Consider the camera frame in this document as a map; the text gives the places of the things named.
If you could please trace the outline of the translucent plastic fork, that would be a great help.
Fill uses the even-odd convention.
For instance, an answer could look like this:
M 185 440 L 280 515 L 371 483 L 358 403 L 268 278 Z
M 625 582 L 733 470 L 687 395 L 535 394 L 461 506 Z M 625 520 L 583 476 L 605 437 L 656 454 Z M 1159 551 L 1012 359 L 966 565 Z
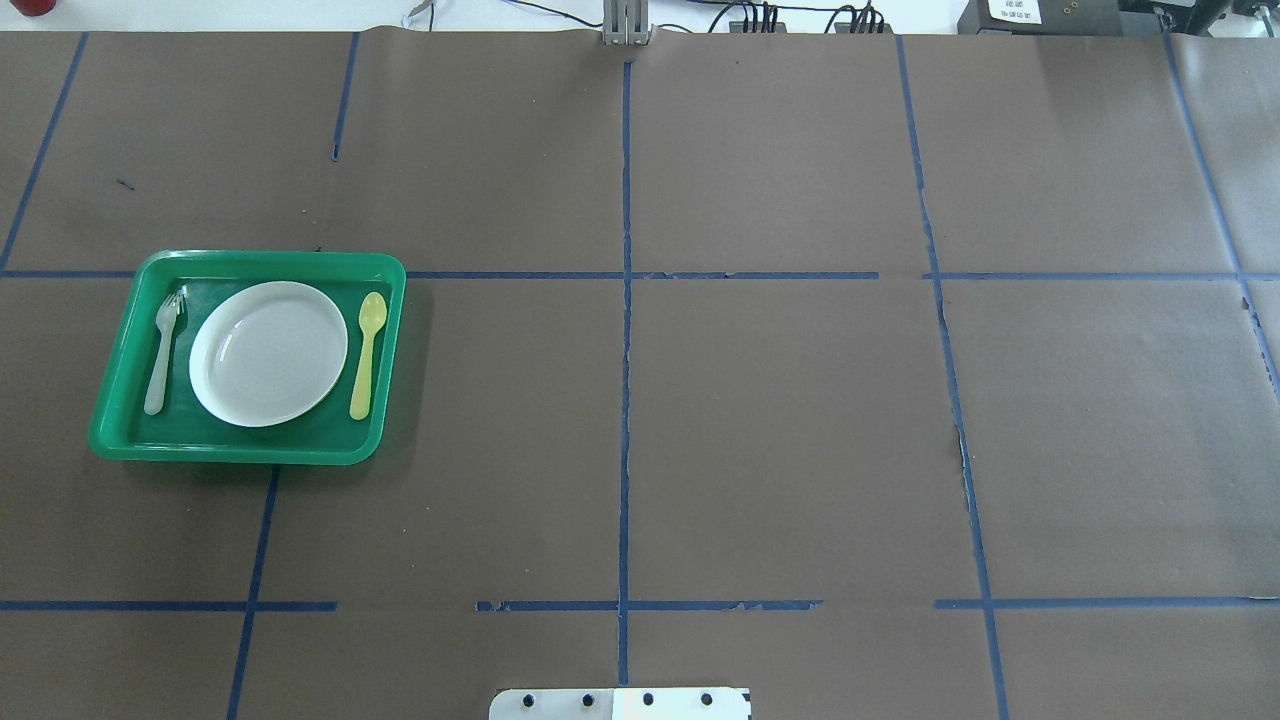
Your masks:
M 164 409 L 170 375 L 172 342 L 184 306 L 186 290 L 179 288 L 168 295 L 156 311 L 157 350 L 143 397 L 143 414 L 147 416 L 155 416 Z

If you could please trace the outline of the yellow plastic spoon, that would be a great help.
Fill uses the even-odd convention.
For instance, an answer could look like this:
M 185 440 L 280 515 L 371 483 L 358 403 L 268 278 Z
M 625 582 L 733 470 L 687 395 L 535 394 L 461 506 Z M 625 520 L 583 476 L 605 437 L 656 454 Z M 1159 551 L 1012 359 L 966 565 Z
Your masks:
M 360 351 L 349 398 L 349 418 L 356 421 L 365 420 L 371 413 L 375 341 L 387 320 L 387 300 L 379 292 L 367 293 L 358 309 Z

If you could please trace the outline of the far orange black connector board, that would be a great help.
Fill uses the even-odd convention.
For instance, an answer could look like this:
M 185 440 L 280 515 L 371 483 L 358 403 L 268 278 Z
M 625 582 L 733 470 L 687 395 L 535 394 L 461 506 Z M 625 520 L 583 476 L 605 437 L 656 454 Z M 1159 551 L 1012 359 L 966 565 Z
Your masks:
M 780 19 L 780 8 L 769 3 L 739 3 L 742 17 L 737 20 L 728 20 L 730 33 L 736 35 L 776 35 L 785 32 L 785 24 Z

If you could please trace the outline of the orange black connector board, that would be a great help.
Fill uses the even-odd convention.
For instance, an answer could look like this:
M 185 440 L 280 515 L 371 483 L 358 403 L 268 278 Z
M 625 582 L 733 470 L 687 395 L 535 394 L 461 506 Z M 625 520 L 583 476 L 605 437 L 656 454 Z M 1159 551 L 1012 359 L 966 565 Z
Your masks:
M 739 3 L 742 17 L 737 20 L 728 20 L 730 33 L 736 35 L 776 35 L 785 32 L 785 24 L 780 19 L 780 8 L 769 3 Z
M 827 32 L 836 35 L 891 35 L 892 27 L 873 3 L 845 5 L 829 18 Z

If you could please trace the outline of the white round plate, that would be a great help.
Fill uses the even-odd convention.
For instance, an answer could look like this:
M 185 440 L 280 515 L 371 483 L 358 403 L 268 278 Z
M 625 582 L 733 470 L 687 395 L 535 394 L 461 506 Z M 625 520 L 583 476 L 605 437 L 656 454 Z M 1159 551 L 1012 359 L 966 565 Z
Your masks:
M 316 407 L 346 366 L 348 331 L 335 302 L 293 281 L 250 286 L 219 304 L 189 351 L 200 405 L 243 428 L 274 427 Z

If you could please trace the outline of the near orange black connector board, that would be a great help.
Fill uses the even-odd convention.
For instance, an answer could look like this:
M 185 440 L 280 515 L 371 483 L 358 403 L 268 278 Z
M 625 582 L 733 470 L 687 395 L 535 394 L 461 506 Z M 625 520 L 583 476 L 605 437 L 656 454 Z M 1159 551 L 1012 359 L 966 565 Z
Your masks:
M 829 18 L 827 32 L 836 35 L 891 35 L 892 27 L 873 3 L 845 5 Z

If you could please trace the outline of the black box device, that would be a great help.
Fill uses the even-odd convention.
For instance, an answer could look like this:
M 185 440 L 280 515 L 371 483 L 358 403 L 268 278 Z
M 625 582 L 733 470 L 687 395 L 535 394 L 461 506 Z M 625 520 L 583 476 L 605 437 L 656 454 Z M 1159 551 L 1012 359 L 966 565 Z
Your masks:
M 1123 36 L 1119 1 L 966 1 L 957 35 Z

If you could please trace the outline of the green plastic tray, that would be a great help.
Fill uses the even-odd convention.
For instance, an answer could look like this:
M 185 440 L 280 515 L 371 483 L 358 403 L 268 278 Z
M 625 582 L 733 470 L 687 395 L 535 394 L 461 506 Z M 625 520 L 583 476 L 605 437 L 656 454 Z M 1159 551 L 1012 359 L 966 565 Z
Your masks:
M 346 319 L 349 347 L 333 391 L 314 409 L 274 427 L 243 428 L 206 411 L 189 382 L 189 351 L 200 325 L 232 295 L 250 286 L 293 281 L 328 295 Z M 389 406 L 407 273 L 384 252 L 168 250 L 137 269 L 111 347 L 88 442 L 114 460 L 248 462 L 348 466 L 380 446 Z M 143 413 L 157 350 L 155 315 L 170 293 L 186 290 L 186 306 L 172 342 L 164 409 Z M 349 418 L 360 351 L 358 309 L 365 296 L 387 300 L 388 320 L 374 350 L 372 406 L 362 421 Z

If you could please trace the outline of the red cylinder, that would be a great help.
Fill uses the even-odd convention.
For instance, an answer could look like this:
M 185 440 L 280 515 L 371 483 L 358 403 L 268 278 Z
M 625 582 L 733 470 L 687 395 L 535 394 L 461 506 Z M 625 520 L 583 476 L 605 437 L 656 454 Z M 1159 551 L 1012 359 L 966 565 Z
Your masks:
M 58 0 L 9 0 L 9 3 L 23 17 L 42 17 L 58 6 Z

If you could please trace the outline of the aluminium frame post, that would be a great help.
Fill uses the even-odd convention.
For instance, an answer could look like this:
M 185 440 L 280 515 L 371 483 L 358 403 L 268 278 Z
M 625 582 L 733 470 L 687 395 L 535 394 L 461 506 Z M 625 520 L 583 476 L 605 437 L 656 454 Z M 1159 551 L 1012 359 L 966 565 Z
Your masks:
M 653 35 L 648 0 L 604 0 L 602 41 L 605 46 L 645 46 Z

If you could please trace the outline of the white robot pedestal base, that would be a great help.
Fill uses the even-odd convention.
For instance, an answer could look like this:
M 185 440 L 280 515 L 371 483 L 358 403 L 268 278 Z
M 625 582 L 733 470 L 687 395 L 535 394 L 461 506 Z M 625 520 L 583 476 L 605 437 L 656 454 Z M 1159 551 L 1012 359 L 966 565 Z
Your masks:
M 498 692 L 489 719 L 751 719 L 732 687 L 532 688 Z

